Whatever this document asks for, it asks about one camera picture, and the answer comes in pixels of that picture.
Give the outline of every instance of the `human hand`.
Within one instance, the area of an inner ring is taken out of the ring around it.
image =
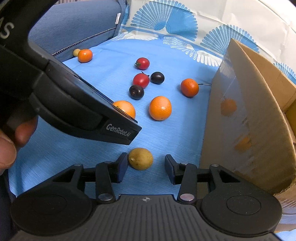
[[[33,118],[15,130],[15,135],[9,138],[0,130],[0,175],[15,162],[17,151],[25,146],[37,128],[38,117]]]

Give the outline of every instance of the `dark round fruit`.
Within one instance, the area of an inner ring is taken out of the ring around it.
[[[129,89],[131,98],[139,100],[144,96],[144,89],[139,85],[132,85]]]
[[[165,80],[165,76],[160,72],[154,72],[150,78],[152,83],[158,84],[158,85],[163,83]]]

